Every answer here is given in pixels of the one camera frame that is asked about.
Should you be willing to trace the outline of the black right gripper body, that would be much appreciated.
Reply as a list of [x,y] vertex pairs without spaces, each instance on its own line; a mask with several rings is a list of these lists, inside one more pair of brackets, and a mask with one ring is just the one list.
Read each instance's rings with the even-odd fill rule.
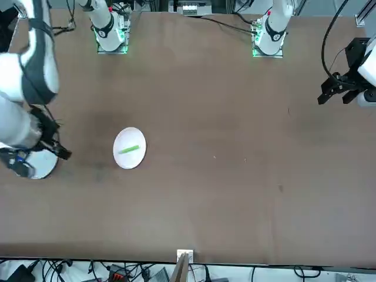
[[34,150],[59,150],[58,129],[59,125],[49,118],[41,108],[31,106],[30,114],[38,120],[38,128],[41,130],[41,137]]

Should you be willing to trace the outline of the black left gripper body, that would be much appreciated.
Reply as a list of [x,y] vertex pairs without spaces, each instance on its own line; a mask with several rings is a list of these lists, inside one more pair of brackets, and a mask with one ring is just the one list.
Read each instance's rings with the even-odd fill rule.
[[354,38],[345,48],[349,70],[338,77],[344,89],[365,89],[371,85],[358,73],[369,40],[370,38]]

